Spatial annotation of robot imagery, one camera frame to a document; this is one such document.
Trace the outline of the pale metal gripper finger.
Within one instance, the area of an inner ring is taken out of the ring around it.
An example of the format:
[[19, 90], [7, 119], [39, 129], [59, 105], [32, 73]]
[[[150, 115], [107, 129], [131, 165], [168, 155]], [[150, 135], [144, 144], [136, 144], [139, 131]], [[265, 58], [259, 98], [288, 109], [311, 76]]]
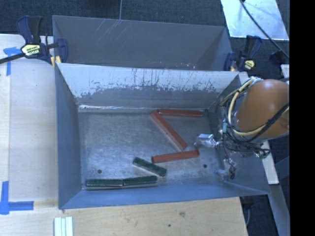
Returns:
[[195, 147], [218, 148], [222, 145], [222, 141], [216, 141], [213, 134], [200, 134], [196, 137]]
[[236, 175], [237, 163], [235, 163], [230, 157], [226, 156], [223, 160], [223, 168], [216, 170], [216, 174], [222, 178], [222, 180], [233, 180]]

